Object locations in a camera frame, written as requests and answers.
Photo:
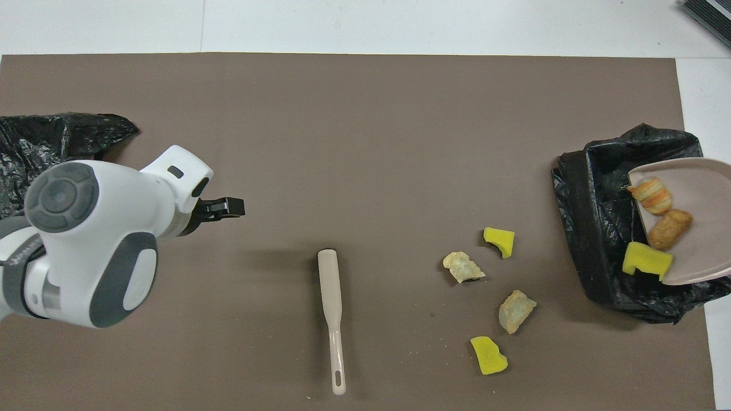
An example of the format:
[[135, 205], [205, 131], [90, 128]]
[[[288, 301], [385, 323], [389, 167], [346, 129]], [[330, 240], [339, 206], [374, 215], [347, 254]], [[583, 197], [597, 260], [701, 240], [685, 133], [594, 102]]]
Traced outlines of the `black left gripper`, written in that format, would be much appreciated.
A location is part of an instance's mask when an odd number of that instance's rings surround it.
[[191, 211], [190, 221], [180, 236], [188, 236], [198, 229], [204, 222], [220, 221], [222, 219], [239, 218], [245, 216], [244, 200], [240, 198], [222, 197], [214, 200], [198, 199]]

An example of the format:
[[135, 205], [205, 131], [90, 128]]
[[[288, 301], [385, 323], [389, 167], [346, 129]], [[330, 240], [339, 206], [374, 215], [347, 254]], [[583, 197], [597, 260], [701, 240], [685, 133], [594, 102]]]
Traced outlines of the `beige hand brush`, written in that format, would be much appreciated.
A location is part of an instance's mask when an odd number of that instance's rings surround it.
[[326, 318], [329, 357], [331, 362], [331, 387], [334, 395], [346, 393], [344, 370], [344, 349], [342, 346], [342, 291], [340, 290], [339, 261], [336, 250], [323, 249], [318, 252], [319, 286], [322, 310]]

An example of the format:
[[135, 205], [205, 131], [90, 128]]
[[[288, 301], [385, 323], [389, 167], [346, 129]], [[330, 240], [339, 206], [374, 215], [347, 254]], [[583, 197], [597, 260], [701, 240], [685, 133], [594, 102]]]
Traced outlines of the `pale crumbly bread chunk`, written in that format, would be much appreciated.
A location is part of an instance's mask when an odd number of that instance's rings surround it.
[[499, 324], [507, 333], [514, 334], [536, 307], [537, 302], [515, 289], [498, 309]]
[[458, 284], [476, 281], [486, 277], [486, 274], [475, 261], [467, 253], [462, 251], [450, 252], [449, 255], [443, 258], [442, 265], [449, 271]]

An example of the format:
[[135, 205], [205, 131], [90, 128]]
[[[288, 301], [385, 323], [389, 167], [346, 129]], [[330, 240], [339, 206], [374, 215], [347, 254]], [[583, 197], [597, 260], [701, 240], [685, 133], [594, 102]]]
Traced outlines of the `yellow sponge piece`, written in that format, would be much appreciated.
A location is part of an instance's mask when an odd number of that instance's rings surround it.
[[508, 359], [501, 353], [499, 346], [488, 336], [475, 336], [470, 339], [482, 375], [503, 372], [508, 367]]
[[512, 257], [515, 232], [496, 227], [486, 227], [483, 230], [483, 239], [487, 244], [494, 245], [499, 250], [502, 259]]
[[672, 254], [632, 241], [626, 247], [621, 271], [628, 275], [634, 275], [637, 271], [653, 274], [662, 283], [673, 262]]

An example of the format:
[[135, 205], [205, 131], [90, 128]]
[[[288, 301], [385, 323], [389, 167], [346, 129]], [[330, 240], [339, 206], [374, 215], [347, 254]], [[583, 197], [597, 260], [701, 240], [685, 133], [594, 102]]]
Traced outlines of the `striped croissant piece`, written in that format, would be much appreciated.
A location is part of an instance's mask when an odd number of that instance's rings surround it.
[[663, 215], [673, 208], [673, 195], [658, 177], [644, 177], [626, 189], [642, 208], [653, 215]]

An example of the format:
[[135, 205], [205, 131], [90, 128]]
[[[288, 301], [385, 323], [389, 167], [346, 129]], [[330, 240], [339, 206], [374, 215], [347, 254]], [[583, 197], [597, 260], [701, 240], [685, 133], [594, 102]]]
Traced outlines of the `brown bread roll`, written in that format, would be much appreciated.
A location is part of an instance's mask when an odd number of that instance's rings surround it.
[[648, 242], [653, 249], [671, 249], [690, 229], [693, 215], [681, 209], [669, 209], [648, 232]]

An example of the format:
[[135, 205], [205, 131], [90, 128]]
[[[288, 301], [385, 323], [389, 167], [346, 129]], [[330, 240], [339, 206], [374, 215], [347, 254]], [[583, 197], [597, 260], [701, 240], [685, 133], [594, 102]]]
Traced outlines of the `beige plastic dustpan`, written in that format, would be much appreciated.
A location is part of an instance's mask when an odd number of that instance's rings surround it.
[[673, 208], [693, 221], [668, 253], [673, 264], [661, 281], [671, 286], [731, 276], [731, 164], [685, 157], [638, 166], [630, 184], [657, 177], [673, 196]]

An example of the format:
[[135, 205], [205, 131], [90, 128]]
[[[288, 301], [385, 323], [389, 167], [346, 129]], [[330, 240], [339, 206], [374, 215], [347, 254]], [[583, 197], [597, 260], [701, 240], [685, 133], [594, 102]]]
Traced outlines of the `empty black bag bin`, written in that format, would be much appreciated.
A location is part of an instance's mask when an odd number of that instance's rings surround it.
[[31, 183], [50, 167], [102, 159], [139, 134], [115, 114], [0, 115], [0, 220], [23, 208]]

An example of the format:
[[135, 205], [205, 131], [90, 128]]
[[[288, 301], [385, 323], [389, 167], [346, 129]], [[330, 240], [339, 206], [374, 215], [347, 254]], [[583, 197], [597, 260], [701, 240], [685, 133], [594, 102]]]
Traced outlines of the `black bag trash bin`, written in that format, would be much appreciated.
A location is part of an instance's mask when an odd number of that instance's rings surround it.
[[702, 157], [694, 135], [640, 124], [621, 137], [596, 140], [564, 153], [551, 177], [567, 244], [588, 299], [650, 324], [677, 323], [687, 312], [731, 294], [724, 276], [696, 284], [665, 285], [622, 265], [630, 242], [644, 244], [629, 171], [662, 160]]

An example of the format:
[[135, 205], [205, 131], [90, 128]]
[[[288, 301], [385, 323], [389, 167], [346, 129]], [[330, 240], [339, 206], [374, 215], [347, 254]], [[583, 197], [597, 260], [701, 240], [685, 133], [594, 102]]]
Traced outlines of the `brown table mat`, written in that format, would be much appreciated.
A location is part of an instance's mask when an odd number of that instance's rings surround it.
[[[5, 55], [0, 115], [117, 114], [246, 215], [159, 245], [147, 300], [93, 330], [0, 322], [0, 411], [713, 409], [702, 308], [647, 324], [589, 301], [551, 168], [639, 124], [684, 128], [676, 63], [449, 55]], [[515, 232], [512, 257], [483, 239]], [[338, 255], [334, 395], [318, 252]], [[458, 284], [462, 251], [486, 274]], [[519, 330], [498, 309], [537, 302]], [[482, 375], [470, 339], [508, 359]]]

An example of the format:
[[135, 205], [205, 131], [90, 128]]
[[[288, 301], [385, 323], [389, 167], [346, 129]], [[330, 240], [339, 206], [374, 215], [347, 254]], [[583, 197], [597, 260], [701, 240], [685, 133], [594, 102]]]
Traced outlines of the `dark ribbed panel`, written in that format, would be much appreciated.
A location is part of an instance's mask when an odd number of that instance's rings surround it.
[[731, 49], [731, 0], [680, 0], [680, 8]]

